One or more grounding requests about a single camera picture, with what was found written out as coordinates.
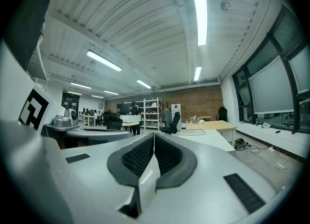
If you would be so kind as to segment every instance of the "floor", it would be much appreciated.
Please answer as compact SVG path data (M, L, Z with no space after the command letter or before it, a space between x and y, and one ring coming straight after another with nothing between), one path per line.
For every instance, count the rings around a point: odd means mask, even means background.
M88 128L88 126L85 126L83 124L80 124L81 127ZM97 129L105 129L106 127L103 126L96 126L92 128ZM141 129L141 133L151 133L151 132L160 132L156 129ZM266 148L265 145L252 140L246 136L243 136L241 134L236 134L235 139L243 138L248 144L250 145L256 145L261 148ZM292 158L288 158L289 160L286 160L285 158L279 157L281 155L280 152L275 151L271 152L268 149L260 150L259 153L254 154L250 150L244 150L244 151L235 151L234 156L242 161L244 164L246 164L251 169L255 170L259 174L261 174L263 177L265 177L270 184L274 187L274 189L277 192L280 192L283 187L288 187L292 184L294 184L294 181L296 180L296 176L302 169L302 164ZM281 171L279 168L276 168L276 163L282 163L285 164L286 169L284 169L286 172ZM157 160L155 156L152 158L150 162L150 168L154 168L155 165L158 167ZM147 168L144 172L144 174L141 177L141 180L143 180L146 176L149 177L150 180L147 180L141 185L141 195L144 195L145 197L141 197L142 202L145 202L145 205L148 205L148 199L152 199L151 196L148 194L142 194L143 192L152 192L150 191L150 188L153 188L154 180L151 180L151 178L158 178L159 170L154 171L154 169L150 172L150 169Z

